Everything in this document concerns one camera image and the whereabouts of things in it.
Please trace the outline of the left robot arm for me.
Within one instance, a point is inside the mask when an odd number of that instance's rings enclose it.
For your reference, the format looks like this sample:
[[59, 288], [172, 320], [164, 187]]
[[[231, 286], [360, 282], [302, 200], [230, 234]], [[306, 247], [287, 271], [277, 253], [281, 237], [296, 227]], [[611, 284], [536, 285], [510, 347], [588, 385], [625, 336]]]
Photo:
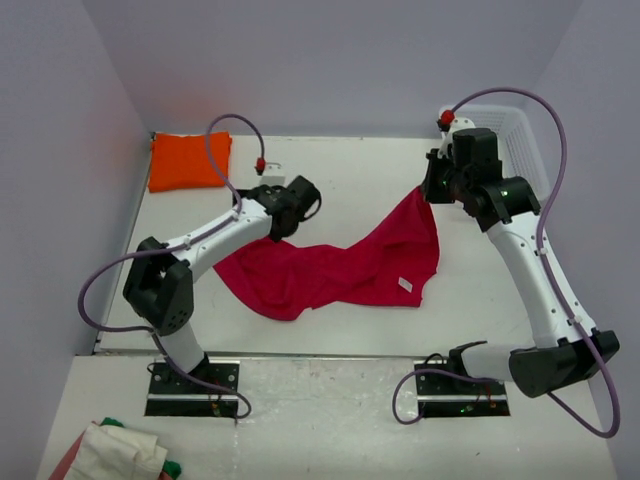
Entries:
[[303, 176], [289, 184], [259, 185], [235, 194], [231, 210], [187, 234], [161, 242], [144, 239], [132, 257], [123, 296], [152, 329], [172, 380], [195, 393], [208, 379], [206, 353], [189, 321], [194, 312], [194, 285], [213, 266], [250, 243], [280, 241], [315, 215], [322, 197]]

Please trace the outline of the magenta t shirt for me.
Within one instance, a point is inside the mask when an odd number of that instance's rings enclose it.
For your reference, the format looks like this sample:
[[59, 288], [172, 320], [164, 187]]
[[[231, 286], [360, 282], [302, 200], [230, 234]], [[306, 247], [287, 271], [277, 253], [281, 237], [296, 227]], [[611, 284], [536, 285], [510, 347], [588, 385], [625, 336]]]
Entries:
[[245, 306], [276, 321], [334, 302], [417, 308], [440, 258], [431, 206], [413, 189], [367, 236], [348, 248], [296, 247], [268, 238], [214, 266]]

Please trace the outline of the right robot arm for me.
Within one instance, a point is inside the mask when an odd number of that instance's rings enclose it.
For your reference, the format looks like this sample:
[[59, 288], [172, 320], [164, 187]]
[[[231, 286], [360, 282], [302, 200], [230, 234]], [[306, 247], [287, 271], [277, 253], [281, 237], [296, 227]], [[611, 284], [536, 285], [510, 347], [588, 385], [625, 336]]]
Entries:
[[541, 206], [532, 187], [520, 176], [503, 175], [496, 134], [467, 119], [455, 121], [427, 159], [425, 200], [460, 202], [476, 220], [511, 274], [533, 338], [530, 347], [480, 341], [454, 349], [459, 360], [446, 368], [448, 385], [467, 393], [482, 378], [493, 378], [536, 398], [593, 377], [598, 366], [587, 344], [609, 361], [619, 340], [596, 326], [569, 286], [547, 234], [537, 230]]

